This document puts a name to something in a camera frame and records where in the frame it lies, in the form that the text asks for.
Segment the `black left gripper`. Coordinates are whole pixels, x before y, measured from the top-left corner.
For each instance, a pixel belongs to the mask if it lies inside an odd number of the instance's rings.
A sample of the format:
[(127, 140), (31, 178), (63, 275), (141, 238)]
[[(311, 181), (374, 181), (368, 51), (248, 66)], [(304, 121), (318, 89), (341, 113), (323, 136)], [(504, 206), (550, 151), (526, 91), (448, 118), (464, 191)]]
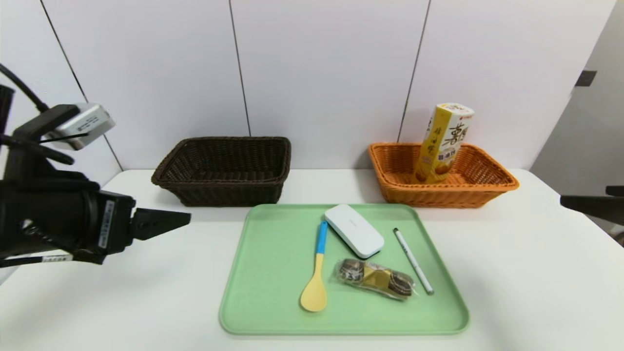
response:
[(95, 182), (34, 182), (25, 186), (25, 198), (31, 222), (25, 238), (38, 242), (40, 253), (62, 251), (91, 264), (121, 253), (132, 238), (149, 240), (192, 219), (191, 213), (144, 208), (132, 217), (132, 197), (103, 191)]

